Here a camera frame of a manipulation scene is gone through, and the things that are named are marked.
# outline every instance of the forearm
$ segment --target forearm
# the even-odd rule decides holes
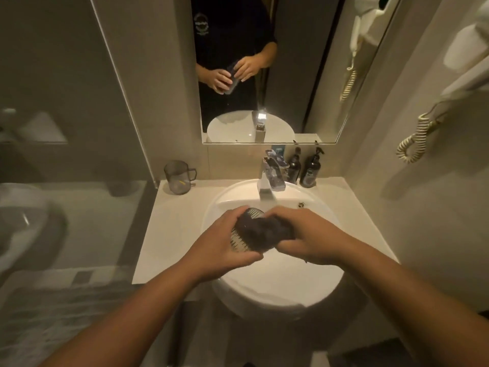
[[[182,265],[168,268],[41,367],[139,366],[165,322],[195,284]]]
[[[275,61],[275,57],[277,56],[277,43],[269,42],[257,55],[260,56],[260,59],[262,61],[261,68],[270,67],[273,64],[273,61]]]
[[[197,77],[199,78],[199,82],[207,83],[207,73],[208,69],[202,67],[200,64],[195,63],[195,71],[197,72]]]
[[[420,362],[489,365],[484,318],[352,237],[342,245],[338,262],[382,308]]]

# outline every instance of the shower area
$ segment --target shower area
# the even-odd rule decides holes
[[[136,290],[156,188],[90,0],[0,11],[0,365],[29,367]]]

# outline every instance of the countertop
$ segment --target countertop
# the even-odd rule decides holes
[[[132,283],[146,283],[181,259],[199,237],[212,199],[239,181],[198,180],[183,196],[171,194],[167,183],[162,181]],[[320,178],[309,191],[333,210],[348,234],[397,260],[344,178]]]

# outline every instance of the logo on t-shirt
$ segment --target logo on t-shirt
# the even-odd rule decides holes
[[[207,17],[198,12],[194,17],[195,29],[199,36],[205,36],[209,34],[209,22]]]

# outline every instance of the white sink basin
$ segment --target white sink basin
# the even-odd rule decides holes
[[[264,143],[293,143],[294,130],[281,118],[266,115]],[[237,110],[214,118],[207,127],[211,143],[254,143],[255,130],[251,110]]]
[[[232,185],[214,198],[201,230],[205,231],[226,210],[249,205],[267,211],[278,204],[290,208],[304,204],[339,226],[333,211],[307,189],[287,183],[285,191],[274,192],[272,198],[261,200],[255,179]],[[339,267],[309,264],[272,249],[260,262],[224,275],[214,288],[232,311],[244,317],[254,307],[298,314],[326,298],[342,276]]]

